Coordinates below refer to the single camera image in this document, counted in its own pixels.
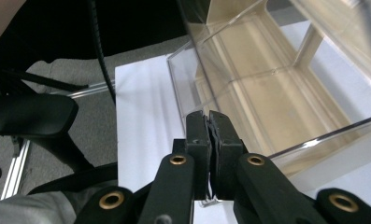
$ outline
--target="transparent plastic container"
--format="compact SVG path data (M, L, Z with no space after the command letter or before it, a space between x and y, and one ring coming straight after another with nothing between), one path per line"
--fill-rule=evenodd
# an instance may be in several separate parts
M371 118L371 27L352 18L368 7L315 2L178 0L191 41L168 64L183 120L220 111L249 151L271 156Z

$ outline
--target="black cable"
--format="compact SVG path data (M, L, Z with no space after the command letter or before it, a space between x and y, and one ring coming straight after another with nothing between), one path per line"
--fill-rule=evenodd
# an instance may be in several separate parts
M103 72L104 80L106 81L106 84L108 86L108 90L112 97L113 104L116 105L115 90L112 87L112 83L109 79L109 75L107 71L106 62L104 61L103 48L101 46L100 32L98 28L97 10L95 9L95 1L87 0L87 5L89 9L90 25L92 26L95 53L97 54L97 59L98 59L98 62L100 63L100 67Z

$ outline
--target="gray floor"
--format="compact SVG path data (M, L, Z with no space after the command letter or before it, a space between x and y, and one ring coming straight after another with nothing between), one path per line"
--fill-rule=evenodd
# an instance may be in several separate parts
M188 37L184 36L143 49L106 57L108 72L111 78L114 78L116 66L172 53L187 41ZM94 84L104 81L97 60L60 59L50 64L38 62L28 71L74 84ZM38 92L56 91L44 86L30 85ZM80 97L76 101L79 105L79 112L69 131L74 142L93 165L98 166L116 161L116 111L108 92ZM0 136L0 166L3 170L0 180L0 197L12 160L12 148L10 138ZM36 186L70 174L71 170L52 157L49 152L31 145L20 193L26 194Z

